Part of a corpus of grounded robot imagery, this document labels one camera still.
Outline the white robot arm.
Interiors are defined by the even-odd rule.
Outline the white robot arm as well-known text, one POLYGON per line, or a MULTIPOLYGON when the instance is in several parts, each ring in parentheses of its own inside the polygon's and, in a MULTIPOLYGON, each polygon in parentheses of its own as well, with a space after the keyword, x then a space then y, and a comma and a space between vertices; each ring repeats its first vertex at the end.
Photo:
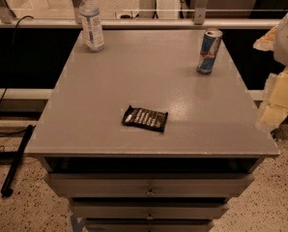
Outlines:
POLYGON ((288 116, 288 13, 253 45, 257 50, 272 51, 276 62, 285 66, 279 74, 267 78, 256 127, 260 131, 277 129, 288 116))

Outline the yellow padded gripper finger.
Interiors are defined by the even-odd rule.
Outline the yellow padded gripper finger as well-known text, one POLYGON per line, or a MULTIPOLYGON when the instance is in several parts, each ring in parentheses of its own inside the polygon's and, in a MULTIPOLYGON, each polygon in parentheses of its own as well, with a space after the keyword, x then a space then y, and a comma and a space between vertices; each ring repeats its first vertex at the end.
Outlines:
POLYGON ((271 132, 277 129, 287 116, 288 67, 280 74, 269 74, 255 126, 260 131, 271 132))

